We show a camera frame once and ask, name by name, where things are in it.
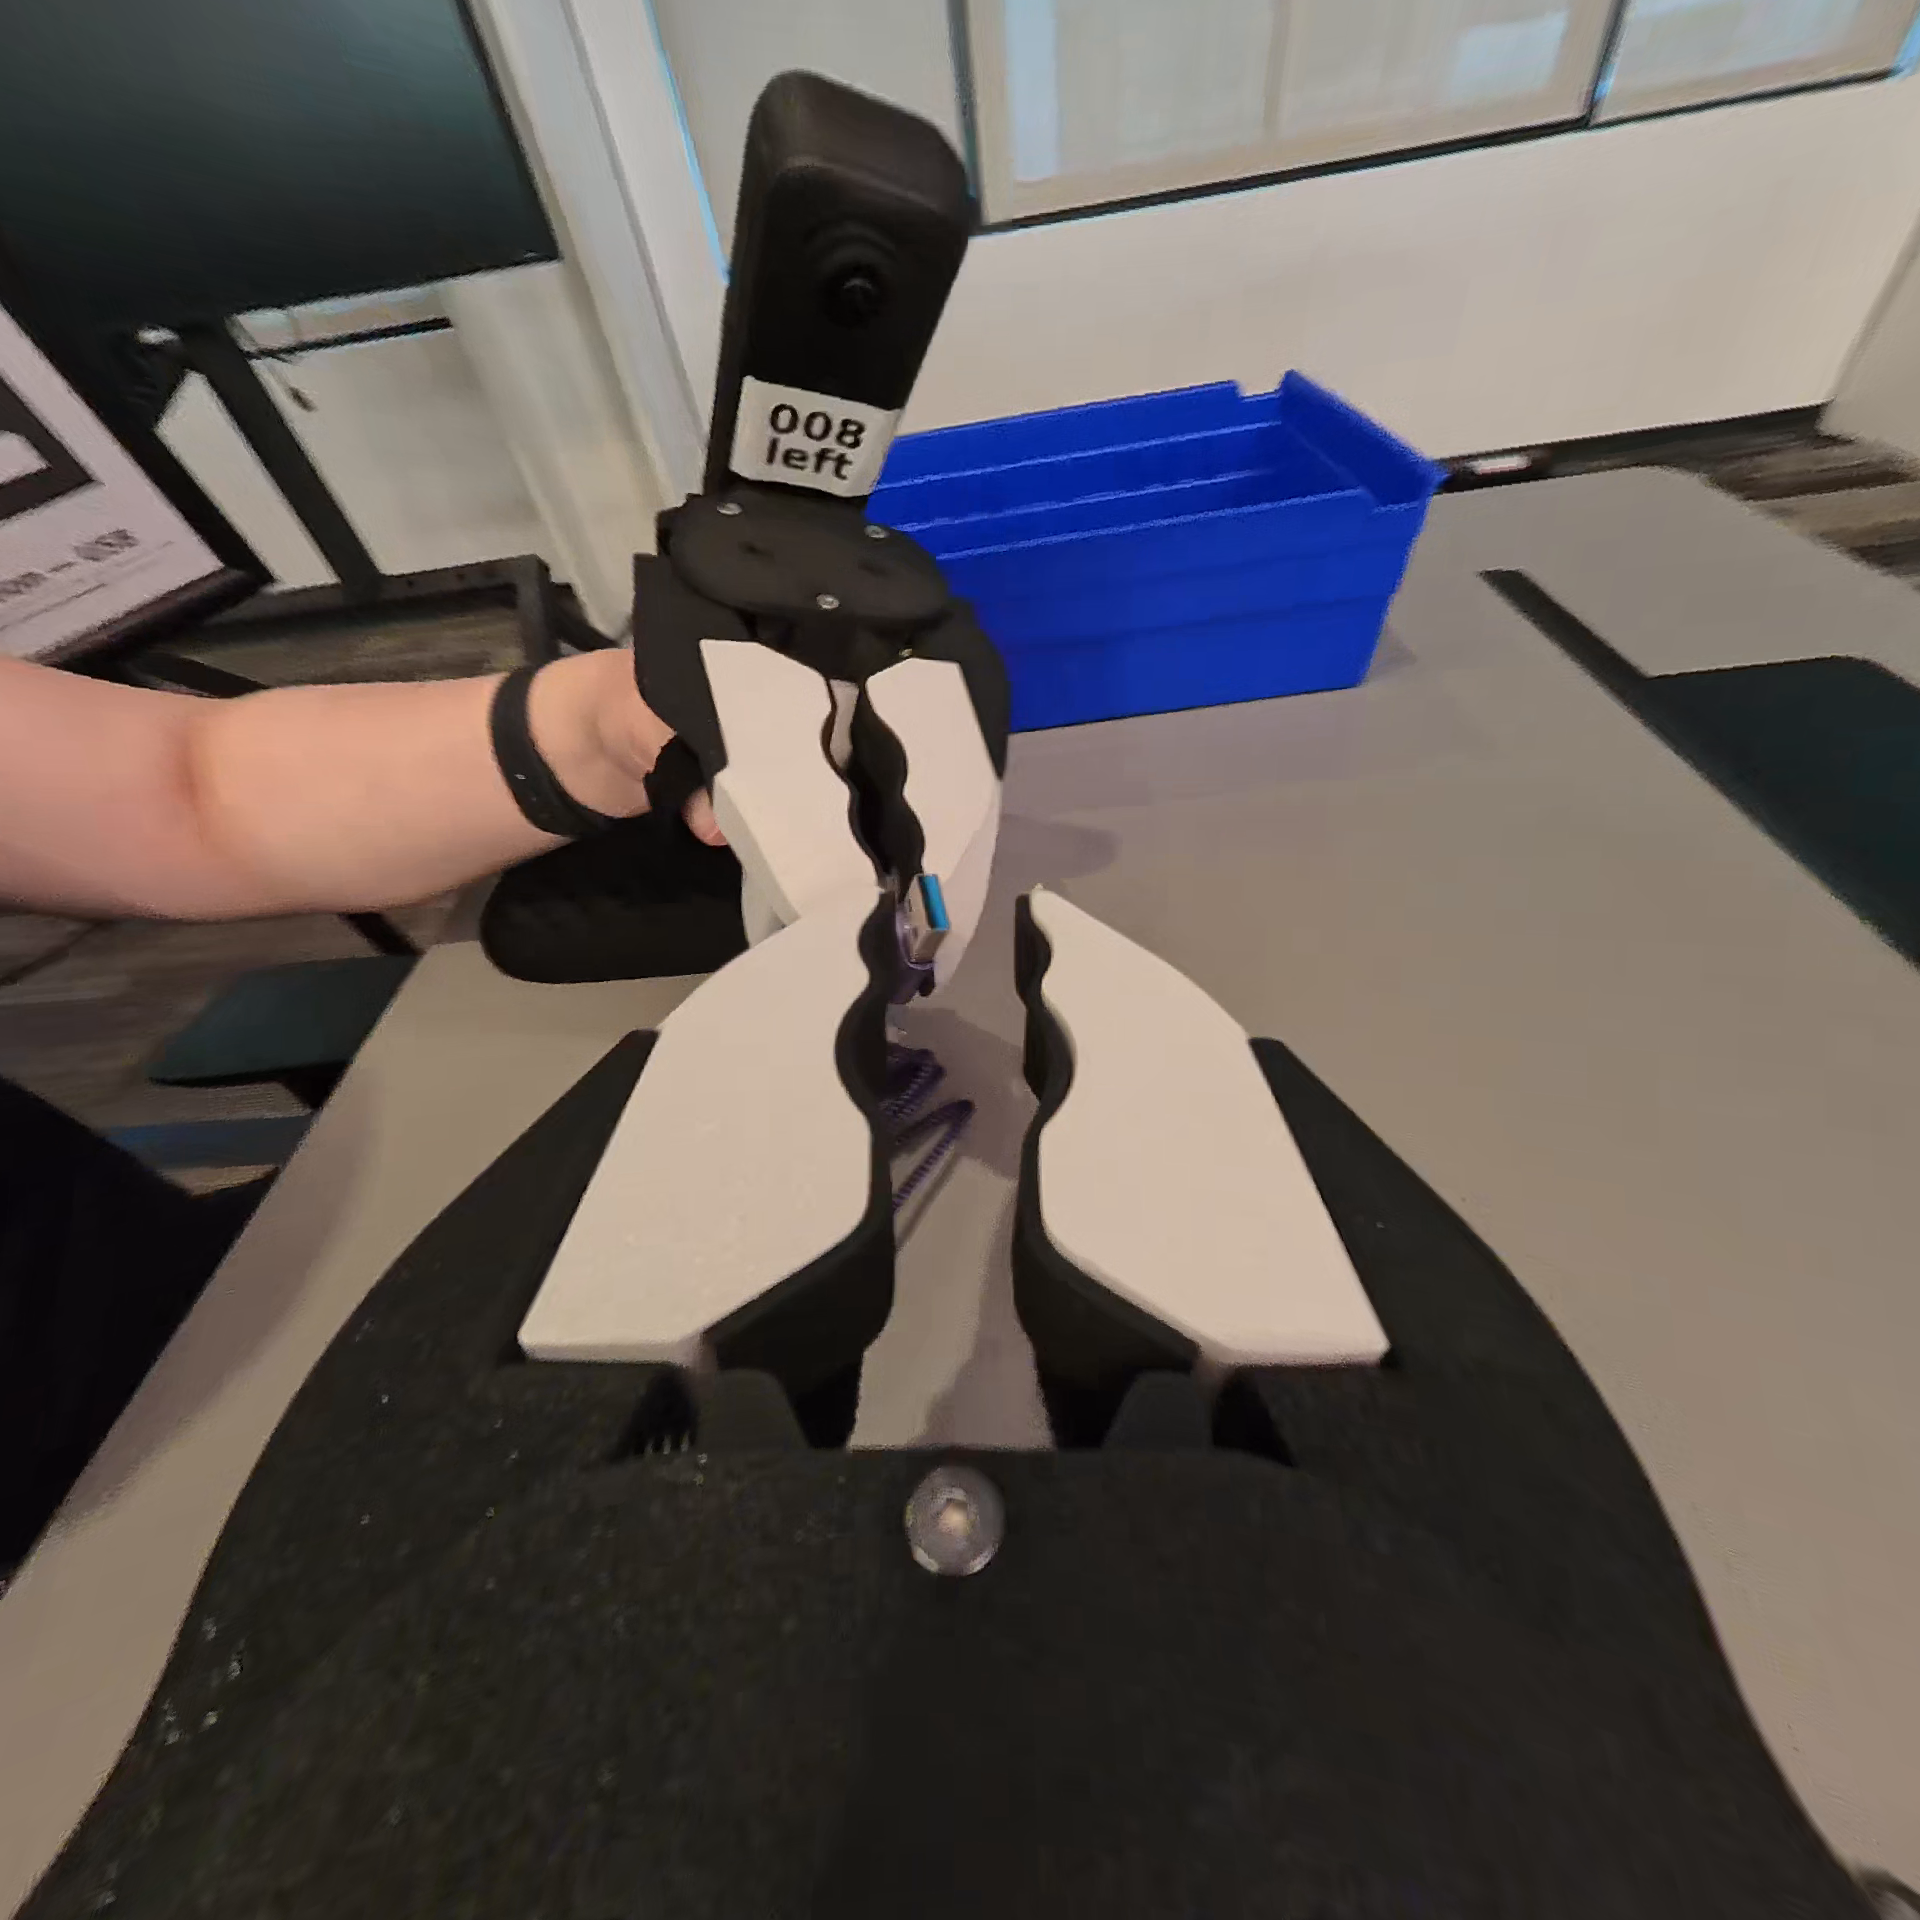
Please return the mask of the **person's left forearm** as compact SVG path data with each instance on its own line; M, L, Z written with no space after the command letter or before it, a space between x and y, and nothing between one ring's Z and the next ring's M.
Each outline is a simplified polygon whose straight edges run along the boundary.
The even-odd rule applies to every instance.
M245 922L406 906L548 849L492 755L494 678L234 700L2 673L4 908Z

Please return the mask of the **black wrist band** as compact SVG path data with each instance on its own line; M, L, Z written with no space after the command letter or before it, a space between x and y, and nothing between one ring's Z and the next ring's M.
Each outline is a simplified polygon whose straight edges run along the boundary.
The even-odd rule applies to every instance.
M618 818L578 802L539 753L530 718L539 673L539 665L526 664L504 675L492 693L486 732L494 768L530 827L559 842L578 842L605 832Z

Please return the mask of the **person's left hand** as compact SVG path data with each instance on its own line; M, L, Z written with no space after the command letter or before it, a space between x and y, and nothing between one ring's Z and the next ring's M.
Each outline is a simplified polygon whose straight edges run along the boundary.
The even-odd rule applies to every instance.
M702 764L640 693L628 653L571 661L583 689L583 773L571 794L596 811L636 818L675 811L709 849L726 849Z

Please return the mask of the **black mesh elbow pad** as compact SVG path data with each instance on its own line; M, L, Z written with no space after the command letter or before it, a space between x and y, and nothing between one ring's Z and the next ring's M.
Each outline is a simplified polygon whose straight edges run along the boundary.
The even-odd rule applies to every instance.
M496 877L478 941L544 986L710 974L748 949L728 849L653 813L535 854Z

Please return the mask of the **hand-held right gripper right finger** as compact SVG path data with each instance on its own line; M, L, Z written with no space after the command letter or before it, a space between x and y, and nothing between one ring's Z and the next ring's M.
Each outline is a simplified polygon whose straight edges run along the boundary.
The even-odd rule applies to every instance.
M1388 1334L1247 1030L1045 888L1015 915L1037 1114L1021 1321L1048 1371L1378 1364Z

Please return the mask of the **large black monitor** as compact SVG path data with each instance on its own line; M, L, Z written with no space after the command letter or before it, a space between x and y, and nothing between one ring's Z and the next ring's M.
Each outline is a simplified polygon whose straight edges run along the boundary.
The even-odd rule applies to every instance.
M4 3L2 236L110 330L559 257L458 3Z

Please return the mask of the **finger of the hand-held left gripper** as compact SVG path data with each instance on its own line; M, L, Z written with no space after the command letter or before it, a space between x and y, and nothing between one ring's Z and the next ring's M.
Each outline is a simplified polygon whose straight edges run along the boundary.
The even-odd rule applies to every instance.
M904 965L958 965L992 888L1002 777L958 664L904 658L858 693L858 826Z
M710 810L739 864L748 945L859 960L880 881L830 756L830 681L755 640L704 640L702 665L722 745Z

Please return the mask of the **framed marker sign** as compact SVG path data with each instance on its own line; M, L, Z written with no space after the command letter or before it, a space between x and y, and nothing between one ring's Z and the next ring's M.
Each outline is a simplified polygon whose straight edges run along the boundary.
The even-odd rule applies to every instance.
M116 657L240 608L269 581L168 449L4 304L4 658Z

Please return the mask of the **window with white blinds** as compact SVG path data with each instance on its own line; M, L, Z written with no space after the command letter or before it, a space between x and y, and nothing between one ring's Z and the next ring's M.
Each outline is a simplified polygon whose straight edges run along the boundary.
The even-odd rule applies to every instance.
M1916 3L950 5L989 225L1916 68Z

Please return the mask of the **blue plastic bin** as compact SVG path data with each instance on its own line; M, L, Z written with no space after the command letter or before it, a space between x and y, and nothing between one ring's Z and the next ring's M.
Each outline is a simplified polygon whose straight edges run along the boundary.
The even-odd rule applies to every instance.
M870 515L1042 732L1358 686L1445 475L1290 370L901 436Z

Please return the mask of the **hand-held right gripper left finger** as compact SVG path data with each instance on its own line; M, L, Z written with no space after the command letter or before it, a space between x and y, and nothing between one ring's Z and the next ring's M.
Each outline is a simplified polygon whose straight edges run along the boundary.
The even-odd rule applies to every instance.
M659 1026L547 1269L533 1361L846 1371L894 1305L888 896L830 902Z

